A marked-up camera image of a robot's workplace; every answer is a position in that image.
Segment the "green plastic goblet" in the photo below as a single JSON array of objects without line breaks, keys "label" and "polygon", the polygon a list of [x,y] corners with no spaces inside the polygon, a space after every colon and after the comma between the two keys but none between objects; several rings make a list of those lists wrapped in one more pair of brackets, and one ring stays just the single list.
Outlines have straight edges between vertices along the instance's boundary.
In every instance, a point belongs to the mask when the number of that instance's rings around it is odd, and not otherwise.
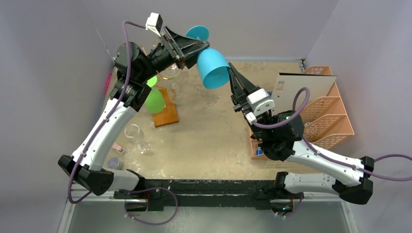
[{"label": "green plastic goblet", "polygon": [[144,102],[147,111],[151,114],[160,113],[165,108],[165,101],[162,93],[158,89],[153,89],[157,83],[157,77],[153,76],[147,81],[147,85],[151,88],[151,91]]}]

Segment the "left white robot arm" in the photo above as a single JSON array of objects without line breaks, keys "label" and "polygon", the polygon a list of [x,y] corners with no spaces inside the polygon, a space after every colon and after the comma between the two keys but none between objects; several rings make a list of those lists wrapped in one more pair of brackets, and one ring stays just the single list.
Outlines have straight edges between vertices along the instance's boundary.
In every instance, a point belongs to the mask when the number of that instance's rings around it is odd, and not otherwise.
[{"label": "left white robot arm", "polygon": [[164,30],[159,44],[149,53],[129,40],[118,48],[117,82],[105,109],[80,146],[58,160],[58,165],[69,176],[69,183],[80,184],[97,196],[119,189],[126,190],[134,199],[143,196],[145,185],[139,182],[139,176],[128,170],[105,168],[106,157],[121,131],[148,98],[163,102],[162,93],[150,87],[148,80],[171,65],[193,67],[199,53],[210,46],[207,40],[177,34],[169,27]]}]

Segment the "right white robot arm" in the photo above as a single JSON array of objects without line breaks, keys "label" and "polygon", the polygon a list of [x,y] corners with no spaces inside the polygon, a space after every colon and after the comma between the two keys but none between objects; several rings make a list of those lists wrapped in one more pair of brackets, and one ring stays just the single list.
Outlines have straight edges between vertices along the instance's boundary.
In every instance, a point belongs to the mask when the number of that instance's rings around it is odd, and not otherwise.
[{"label": "right white robot arm", "polygon": [[310,97],[307,87],[299,90],[305,93],[301,105],[293,100],[291,110],[273,115],[275,103],[267,91],[251,83],[232,64],[227,71],[234,111],[243,114],[263,154],[273,161],[303,164],[317,170],[316,174],[306,175],[279,172],[273,184],[276,196],[323,192],[352,204],[365,205],[369,201],[373,194],[370,176],[374,159],[345,157],[315,146],[304,137],[300,114]]}]

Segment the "blue plastic goblet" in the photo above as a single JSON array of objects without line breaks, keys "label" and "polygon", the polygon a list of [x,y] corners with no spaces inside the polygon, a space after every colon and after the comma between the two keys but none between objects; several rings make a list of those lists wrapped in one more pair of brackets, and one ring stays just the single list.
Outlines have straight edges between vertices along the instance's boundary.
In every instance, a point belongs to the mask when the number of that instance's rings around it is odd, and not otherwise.
[{"label": "blue plastic goblet", "polygon": [[[187,37],[205,40],[209,39],[209,29],[203,25],[190,28]],[[200,52],[197,58],[197,68],[203,86],[207,89],[217,89],[229,82],[229,64],[225,57],[216,49],[207,48]]]}]

